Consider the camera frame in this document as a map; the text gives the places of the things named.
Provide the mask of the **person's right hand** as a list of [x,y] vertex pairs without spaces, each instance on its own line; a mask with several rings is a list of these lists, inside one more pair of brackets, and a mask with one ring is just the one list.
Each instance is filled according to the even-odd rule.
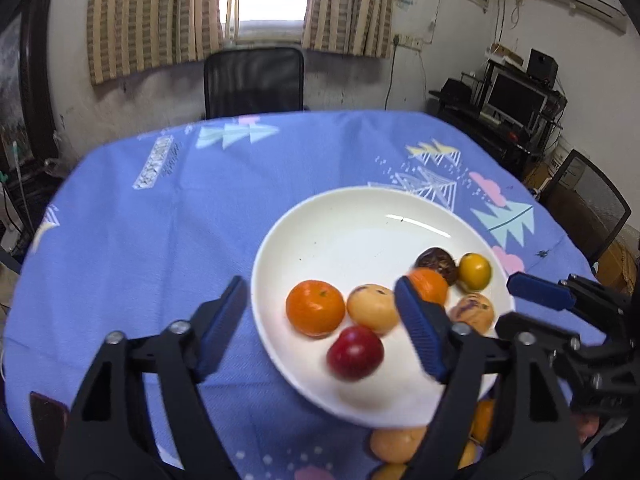
[[600,426],[600,417],[598,415],[574,413],[573,419],[581,444],[584,444],[588,439],[594,437],[598,432]]

